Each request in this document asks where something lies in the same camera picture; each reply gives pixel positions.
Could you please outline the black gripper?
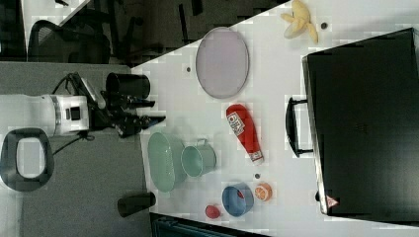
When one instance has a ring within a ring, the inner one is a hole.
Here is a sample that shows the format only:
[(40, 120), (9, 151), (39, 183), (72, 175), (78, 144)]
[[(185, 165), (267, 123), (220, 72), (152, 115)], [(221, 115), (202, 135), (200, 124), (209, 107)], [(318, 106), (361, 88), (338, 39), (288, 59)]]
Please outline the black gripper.
[(132, 96), (113, 92), (101, 92), (99, 99), (88, 98), (89, 130), (99, 131), (114, 128), (119, 137), (138, 134), (166, 119), (165, 116), (139, 116), (126, 112), (126, 109), (152, 108), (155, 101), (133, 101)]

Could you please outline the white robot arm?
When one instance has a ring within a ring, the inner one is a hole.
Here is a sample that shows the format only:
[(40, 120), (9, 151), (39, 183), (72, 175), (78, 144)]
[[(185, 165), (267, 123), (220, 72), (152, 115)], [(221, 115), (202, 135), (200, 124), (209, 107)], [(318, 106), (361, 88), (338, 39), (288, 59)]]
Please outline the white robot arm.
[[(54, 170), (52, 137), (86, 138), (92, 131), (111, 127), (128, 137), (164, 121), (163, 117), (136, 116), (123, 110), (108, 111), (103, 100), (88, 96), (23, 94), (1, 97), (1, 180), (10, 189), (32, 192), (44, 186)], [(27, 177), (18, 159), (40, 158), (44, 166)]]

